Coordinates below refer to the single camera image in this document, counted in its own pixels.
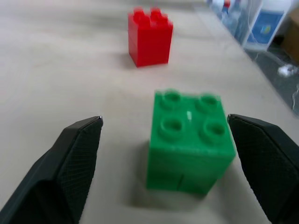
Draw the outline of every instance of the beige table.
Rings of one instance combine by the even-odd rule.
[[[169,65],[137,69],[126,14],[150,2],[105,2],[1,1],[0,208],[65,126],[102,115],[82,224],[269,223],[237,158],[203,199],[144,188],[154,90],[214,92],[227,114],[275,123],[297,143],[299,121],[207,9],[161,3],[175,26]]]

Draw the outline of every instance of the red bottle cap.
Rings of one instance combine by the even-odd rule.
[[[229,8],[230,7],[230,0],[224,0],[224,7]]]

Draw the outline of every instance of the water bottle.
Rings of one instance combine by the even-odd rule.
[[[235,15],[228,12],[229,7],[230,2],[225,2],[222,9],[221,22],[229,30],[230,34],[234,36],[238,26],[238,19],[235,17]]]
[[[208,3],[210,3],[210,9],[220,20],[222,19],[223,1],[224,0],[208,0]]]

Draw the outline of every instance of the green lego block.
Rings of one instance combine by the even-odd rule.
[[[155,93],[147,188],[207,194],[234,157],[219,97]]]

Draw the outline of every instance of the lego block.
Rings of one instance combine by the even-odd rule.
[[[206,194],[234,157],[219,97],[183,95],[175,90],[155,93],[149,189]]]
[[[128,15],[128,48],[137,67],[168,63],[173,24],[159,8]]]

